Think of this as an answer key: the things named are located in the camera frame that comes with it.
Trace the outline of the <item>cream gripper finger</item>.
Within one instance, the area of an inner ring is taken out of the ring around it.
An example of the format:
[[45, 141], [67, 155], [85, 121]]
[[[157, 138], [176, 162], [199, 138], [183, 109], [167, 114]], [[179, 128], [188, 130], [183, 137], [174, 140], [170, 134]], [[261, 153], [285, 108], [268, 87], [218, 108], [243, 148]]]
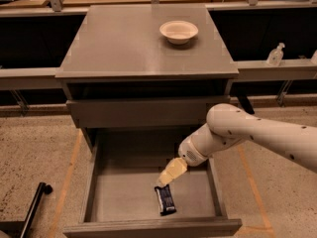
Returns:
[[171, 172], [167, 170], [163, 170], [157, 180], [157, 186], [159, 187], [165, 187], [166, 185], [170, 184], [174, 180], [174, 176]]
[[187, 162], [183, 158], [172, 159], [165, 168], [171, 178], [178, 178], [187, 171]]

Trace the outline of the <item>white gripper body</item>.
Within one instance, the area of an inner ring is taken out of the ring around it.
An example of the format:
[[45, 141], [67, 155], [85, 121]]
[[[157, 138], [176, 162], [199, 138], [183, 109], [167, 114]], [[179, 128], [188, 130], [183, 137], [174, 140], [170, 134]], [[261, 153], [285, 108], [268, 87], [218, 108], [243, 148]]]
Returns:
[[191, 137], [185, 138], [178, 147], [178, 155], [191, 167], [197, 167], [204, 163], [207, 158], [195, 148]]

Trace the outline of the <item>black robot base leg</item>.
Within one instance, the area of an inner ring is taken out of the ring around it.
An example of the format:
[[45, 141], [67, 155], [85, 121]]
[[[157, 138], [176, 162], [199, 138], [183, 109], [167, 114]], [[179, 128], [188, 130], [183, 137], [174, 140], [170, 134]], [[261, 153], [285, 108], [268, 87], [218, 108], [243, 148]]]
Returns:
[[37, 209], [44, 194], [51, 194], [53, 188], [50, 184], [40, 182], [32, 203], [23, 221], [2, 221], [0, 222], [0, 238], [28, 238]]

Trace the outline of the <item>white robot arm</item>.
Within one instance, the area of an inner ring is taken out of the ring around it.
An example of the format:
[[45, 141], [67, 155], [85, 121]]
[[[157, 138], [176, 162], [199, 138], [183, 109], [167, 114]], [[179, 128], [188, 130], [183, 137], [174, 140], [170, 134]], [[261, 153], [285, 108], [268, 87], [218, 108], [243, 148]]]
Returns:
[[157, 181], [164, 187], [197, 167], [216, 152], [244, 141], [263, 146], [313, 172], [317, 171], [317, 128], [267, 120], [231, 104], [217, 104], [207, 113], [206, 123], [186, 137]]

